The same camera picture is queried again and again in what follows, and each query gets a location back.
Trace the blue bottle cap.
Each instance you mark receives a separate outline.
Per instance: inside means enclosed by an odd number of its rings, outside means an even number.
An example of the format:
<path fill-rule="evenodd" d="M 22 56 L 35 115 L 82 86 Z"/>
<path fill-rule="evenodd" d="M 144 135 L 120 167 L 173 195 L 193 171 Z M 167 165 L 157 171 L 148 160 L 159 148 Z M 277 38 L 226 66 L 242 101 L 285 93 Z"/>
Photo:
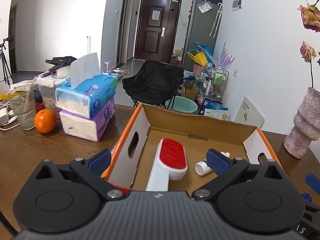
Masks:
<path fill-rule="evenodd" d="M 302 198 L 307 202 L 311 202 L 311 203 L 313 202 L 311 195 L 307 192 L 304 192 L 302 194 Z"/>

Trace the white spray bottle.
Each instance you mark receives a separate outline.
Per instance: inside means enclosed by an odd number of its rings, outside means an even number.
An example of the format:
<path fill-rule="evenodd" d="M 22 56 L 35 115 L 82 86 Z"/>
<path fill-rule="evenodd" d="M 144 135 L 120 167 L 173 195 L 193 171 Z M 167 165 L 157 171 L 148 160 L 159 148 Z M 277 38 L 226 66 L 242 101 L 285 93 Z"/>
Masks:
<path fill-rule="evenodd" d="M 207 152 L 206 157 L 207 159 L 195 164 L 195 171 L 199 176 L 204 176 L 212 171 L 219 176 L 231 166 L 228 162 L 230 157 L 229 152 L 219 152 L 214 149 L 210 149 Z"/>

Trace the purple tissue pack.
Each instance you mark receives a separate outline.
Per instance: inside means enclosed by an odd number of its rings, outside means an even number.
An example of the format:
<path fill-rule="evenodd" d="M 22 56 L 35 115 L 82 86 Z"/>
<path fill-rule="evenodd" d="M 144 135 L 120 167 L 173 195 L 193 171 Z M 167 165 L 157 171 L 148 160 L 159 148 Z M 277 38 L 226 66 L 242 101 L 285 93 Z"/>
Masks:
<path fill-rule="evenodd" d="M 67 135 L 99 142 L 115 112 L 114 97 L 104 105 L 92 118 L 86 119 L 69 113 L 59 112 L 63 131 Z"/>

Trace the pink textured vase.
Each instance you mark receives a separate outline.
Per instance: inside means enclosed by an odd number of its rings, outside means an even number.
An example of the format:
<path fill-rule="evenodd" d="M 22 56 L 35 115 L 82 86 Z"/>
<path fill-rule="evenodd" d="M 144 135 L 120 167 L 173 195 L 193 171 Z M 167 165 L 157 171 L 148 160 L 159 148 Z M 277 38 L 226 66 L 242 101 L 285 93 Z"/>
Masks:
<path fill-rule="evenodd" d="M 309 87 L 297 113 L 294 127 L 284 140 L 284 147 L 293 157 L 301 159 L 312 141 L 319 140 L 319 91 Z"/>

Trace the white red lint brush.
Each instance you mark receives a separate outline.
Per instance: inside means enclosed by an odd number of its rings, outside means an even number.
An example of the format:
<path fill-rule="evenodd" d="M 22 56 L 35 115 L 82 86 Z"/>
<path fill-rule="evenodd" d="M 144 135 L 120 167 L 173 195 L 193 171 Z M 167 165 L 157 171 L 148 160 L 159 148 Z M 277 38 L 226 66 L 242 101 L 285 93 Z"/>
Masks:
<path fill-rule="evenodd" d="M 146 191 L 168 191 L 169 181 L 180 180 L 188 170 L 185 149 L 179 142 L 160 140 L 153 161 Z"/>

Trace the orange fruit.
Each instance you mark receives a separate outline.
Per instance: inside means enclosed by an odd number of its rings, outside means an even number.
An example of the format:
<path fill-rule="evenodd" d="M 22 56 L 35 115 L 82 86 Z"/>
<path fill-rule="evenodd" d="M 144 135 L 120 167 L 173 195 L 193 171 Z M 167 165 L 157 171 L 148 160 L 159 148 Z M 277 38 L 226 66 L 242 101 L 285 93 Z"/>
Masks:
<path fill-rule="evenodd" d="M 35 115 L 34 124 L 40 133 L 50 133 L 56 126 L 56 116 L 50 109 L 43 109 Z"/>

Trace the blue tissue pack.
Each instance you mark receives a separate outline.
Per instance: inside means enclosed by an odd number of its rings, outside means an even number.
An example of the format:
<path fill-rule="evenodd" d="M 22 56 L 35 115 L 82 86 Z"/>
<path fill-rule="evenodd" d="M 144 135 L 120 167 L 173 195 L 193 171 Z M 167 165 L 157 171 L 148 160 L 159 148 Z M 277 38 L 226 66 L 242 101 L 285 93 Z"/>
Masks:
<path fill-rule="evenodd" d="M 90 119 L 116 93 L 117 79 L 100 70 L 97 53 L 71 63 L 70 83 L 55 91 L 56 107 Z"/>

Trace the green plastic basin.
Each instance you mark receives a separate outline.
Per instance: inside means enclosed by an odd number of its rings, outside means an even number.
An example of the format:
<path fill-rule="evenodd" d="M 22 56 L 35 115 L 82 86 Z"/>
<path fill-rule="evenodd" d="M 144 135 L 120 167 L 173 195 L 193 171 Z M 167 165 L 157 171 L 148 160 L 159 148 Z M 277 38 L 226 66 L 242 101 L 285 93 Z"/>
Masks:
<path fill-rule="evenodd" d="M 193 100 L 182 96 L 175 96 L 174 99 L 166 101 L 165 106 L 167 109 L 173 109 L 182 113 L 194 113 L 198 109 L 197 104 Z"/>

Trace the clear food container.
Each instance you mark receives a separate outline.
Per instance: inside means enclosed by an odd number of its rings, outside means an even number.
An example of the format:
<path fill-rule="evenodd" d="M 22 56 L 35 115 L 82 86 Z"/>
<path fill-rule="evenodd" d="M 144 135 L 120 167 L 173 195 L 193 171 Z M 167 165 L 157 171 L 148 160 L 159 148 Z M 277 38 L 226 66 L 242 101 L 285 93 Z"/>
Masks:
<path fill-rule="evenodd" d="M 70 76 L 59 78 L 56 75 L 49 75 L 45 77 L 39 75 L 37 77 L 37 85 L 41 93 L 44 107 L 45 109 L 52 110 L 57 119 L 60 118 L 59 112 L 61 111 L 61 109 L 59 107 L 56 107 L 55 91 L 58 87 L 62 87 L 70 83 L 70 81 Z"/>

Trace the drinking glass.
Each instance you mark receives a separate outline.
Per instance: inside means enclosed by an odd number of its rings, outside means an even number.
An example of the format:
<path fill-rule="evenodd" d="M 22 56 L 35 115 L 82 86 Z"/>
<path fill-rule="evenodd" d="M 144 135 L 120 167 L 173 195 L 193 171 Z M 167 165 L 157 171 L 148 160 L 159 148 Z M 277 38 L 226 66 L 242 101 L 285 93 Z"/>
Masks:
<path fill-rule="evenodd" d="M 21 128 L 25 131 L 33 129 L 36 115 L 34 89 L 28 91 L 13 89 L 9 92 L 8 98 Z"/>

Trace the black folding chair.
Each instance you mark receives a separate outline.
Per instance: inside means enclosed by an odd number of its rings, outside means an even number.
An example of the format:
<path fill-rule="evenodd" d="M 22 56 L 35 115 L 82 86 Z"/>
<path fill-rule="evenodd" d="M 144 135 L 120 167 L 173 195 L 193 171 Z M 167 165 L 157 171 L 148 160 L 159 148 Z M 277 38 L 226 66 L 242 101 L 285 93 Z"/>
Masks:
<path fill-rule="evenodd" d="M 145 61 L 138 73 L 122 80 L 123 89 L 137 107 L 144 103 L 167 108 L 184 78 L 182 67 L 158 61 Z"/>

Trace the grey refrigerator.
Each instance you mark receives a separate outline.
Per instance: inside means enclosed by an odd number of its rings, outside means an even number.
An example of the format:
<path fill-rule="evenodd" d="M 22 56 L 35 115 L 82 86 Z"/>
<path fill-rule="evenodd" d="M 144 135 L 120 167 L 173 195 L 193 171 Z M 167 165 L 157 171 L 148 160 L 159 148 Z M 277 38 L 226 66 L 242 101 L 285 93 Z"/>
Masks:
<path fill-rule="evenodd" d="M 218 31 L 215 32 L 216 27 L 212 27 L 221 5 L 222 0 L 192 0 L 181 63 L 184 70 L 193 70 L 194 63 L 186 52 L 197 47 L 195 42 L 209 46 L 213 51 Z"/>

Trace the dark brown door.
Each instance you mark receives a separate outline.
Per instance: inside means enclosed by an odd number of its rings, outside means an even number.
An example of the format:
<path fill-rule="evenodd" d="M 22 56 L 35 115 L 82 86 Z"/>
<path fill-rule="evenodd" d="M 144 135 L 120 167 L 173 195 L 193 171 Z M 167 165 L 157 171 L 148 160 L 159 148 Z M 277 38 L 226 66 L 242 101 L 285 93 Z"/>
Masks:
<path fill-rule="evenodd" d="M 141 0 L 134 58 L 170 63 L 182 0 Z"/>

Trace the dried pink roses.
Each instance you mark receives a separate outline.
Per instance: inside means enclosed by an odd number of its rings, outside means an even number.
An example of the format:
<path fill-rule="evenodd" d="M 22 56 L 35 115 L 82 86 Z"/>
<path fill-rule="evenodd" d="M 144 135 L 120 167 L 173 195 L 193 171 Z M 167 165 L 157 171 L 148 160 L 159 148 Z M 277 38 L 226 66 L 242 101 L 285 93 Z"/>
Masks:
<path fill-rule="evenodd" d="M 306 6 L 300 5 L 297 10 L 300 12 L 304 29 L 314 31 L 319 34 L 319 0 L 311 4 L 306 0 Z M 313 65 L 315 58 L 319 57 L 319 51 L 308 42 L 303 41 L 300 46 L 300 55 L 304 62 L 310 65 L 311 87 L 314 88 Z"/>

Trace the white board leaning on wall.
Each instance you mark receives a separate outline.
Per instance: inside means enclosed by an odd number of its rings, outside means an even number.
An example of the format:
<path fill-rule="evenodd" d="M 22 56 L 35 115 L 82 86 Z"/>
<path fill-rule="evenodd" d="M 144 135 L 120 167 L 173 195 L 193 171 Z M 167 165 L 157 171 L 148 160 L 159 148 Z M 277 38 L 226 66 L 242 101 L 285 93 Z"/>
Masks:
<path fill-rule="evenodd" d="M 247 96 L 244 96 L 234 122 L 261 128 L 265 122 L 265 118 L 251 100 Z"/>

